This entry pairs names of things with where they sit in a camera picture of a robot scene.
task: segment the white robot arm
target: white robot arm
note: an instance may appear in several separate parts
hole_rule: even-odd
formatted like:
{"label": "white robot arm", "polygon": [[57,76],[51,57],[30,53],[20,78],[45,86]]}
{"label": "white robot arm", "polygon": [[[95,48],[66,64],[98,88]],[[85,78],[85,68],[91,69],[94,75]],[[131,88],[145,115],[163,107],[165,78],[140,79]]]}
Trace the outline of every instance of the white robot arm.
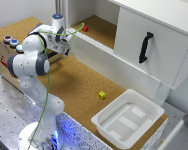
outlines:
{"label": "white robot arm", "polygon": [[[50,68],[48,57],[44,53],[44,47],[63,54],[70,49],[72,35],[60,34],[67,34],[64,27],[64,18],[55,14],[52,16],[52,26],[40,24],[29,33],[22,43],[24,54],[13,55],[8,59],[8,69],[19,79],[24,95],[41,108],[44,107],[46,102],[47,89],[37,80],[36,76],[47,74]],[[35,133],[32,146],[29,148],[22,145],[23,150],[49,149],[44,148],[42,143],[49,142],[49,139],[57,130],[55,117],[62,113],[63,109],[64,102],[49,93],[45,112]],[[32,132],[29,140],[32,139],[33,135],[34,132]]]}

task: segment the cable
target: cable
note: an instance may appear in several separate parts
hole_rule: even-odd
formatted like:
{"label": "cable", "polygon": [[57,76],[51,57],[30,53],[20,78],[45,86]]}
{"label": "cable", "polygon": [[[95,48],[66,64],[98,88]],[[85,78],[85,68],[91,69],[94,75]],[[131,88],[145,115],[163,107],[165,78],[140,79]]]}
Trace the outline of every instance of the cable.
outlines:
{"label": "cable", "polygon": [[[71,40],[71,43],[70,43],[70,45],[71,45],[71,44],[72,44],[72,41],[73,41],[73,39],[74,39],[74,37],[75,37],[75,34],[76,34],[78,31],[80,31],[80,30],[83,28],[83,26],[84,26],[84,23],[81,23],[80,26],[78,27],[78,29],[77,29],[75,32],[73,32],[73,33],[69,33],[69,34],[55,34],[55,35],[70,35],[70,34],[73,34],[73,37],[72,37],[72,40]],[[48,57],[47,50],[46,50],[46,48],[45,48],[45,46],[44,46],[44,43],[43,43],[41,37],[40,37],[39,35],[37,35],[37,36],[38,36],[38,38],[39,38],[39,40],[40,40],[40,42],[41,42],[41,44],[42,44],[42,46],[43,46],[43,48],[44,48],[45,55]],[[36,134],[36,132],[37,132],[37,129],[38,129],[39,125],[40,125],[41,119],[42,119],[43,114],[44,114],[44,112],[45,112],[45,108],[46,108],[46,106],[47,106],[47,101],[48,101],[49,88],[50,88],[50,70],[48,71],[48,86],[47,86],[47,96],[46,96],[46,100],[45,100],[45,105],[44,105],[44,107],[43,107],[43,111],[42,111],[41,117],[40,117],[40,119],[39,119],[38,125],[36,126],[36,130],[34,131],[34,134],[33,134],[33,137],[32,137],[32,139],[31,139],[31,142],[30,142],[30,144],[29,144],[28,149],[30,148],[30,146],[31,146],[31,144],[32,144],[32,142],[33,142],[34,136],[35,136],[35,134]]]}

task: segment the red object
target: red object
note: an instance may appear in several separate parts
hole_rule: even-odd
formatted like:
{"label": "red object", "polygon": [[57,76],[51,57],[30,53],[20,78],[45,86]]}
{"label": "red object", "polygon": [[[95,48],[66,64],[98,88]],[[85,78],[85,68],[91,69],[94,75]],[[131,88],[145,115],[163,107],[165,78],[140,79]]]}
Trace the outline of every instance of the red object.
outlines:
{"label": "red object", "polygon": [[1,62],[5,67],[7,67],[7,64],[6,64],[5,60],[4,60],[4,56],[2,56],[0,62]]}
{"label": "red object", "polygon": [[86,26],[86,25],[83,26],[82,31],[87,32],[88,31],[88,26]]}

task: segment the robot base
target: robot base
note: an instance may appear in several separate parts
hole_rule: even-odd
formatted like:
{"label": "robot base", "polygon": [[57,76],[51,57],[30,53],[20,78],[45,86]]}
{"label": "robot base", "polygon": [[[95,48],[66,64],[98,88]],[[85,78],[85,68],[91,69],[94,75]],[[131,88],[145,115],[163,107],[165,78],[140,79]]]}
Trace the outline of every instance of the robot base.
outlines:
{"label": "robot base", "polygon": [[[18,150],[43,150],[42,146],[36,147],[33,142],[29,148],[30,141],[28,140],[28,138],[37,125],[38,125],[37,122],[31,123],[20,132],[18,137]],[[63,145],[63,139],[61,141],[59,139],[59,147],[62,147],[62,145]]]}

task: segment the black handle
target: black handle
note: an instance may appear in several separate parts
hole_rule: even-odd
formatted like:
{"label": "black handle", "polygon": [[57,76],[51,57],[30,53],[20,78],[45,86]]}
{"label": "black handle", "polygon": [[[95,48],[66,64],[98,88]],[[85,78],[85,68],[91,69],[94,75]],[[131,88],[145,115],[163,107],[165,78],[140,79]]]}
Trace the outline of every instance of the black handle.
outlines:
{"label": "black handle", "polygon": [[145,53],[147,50],[147,45],[148,45],[148,40],[151,39],[154,35],[150,32],[147,32],[147,36],[145,37],[144,41],[143,41],[143,45],[141,48],[141,53],[140,53],[140,57],[139,57],[139,63],[142,64],[144,61],[147,60],[147,57],[145,57]]}

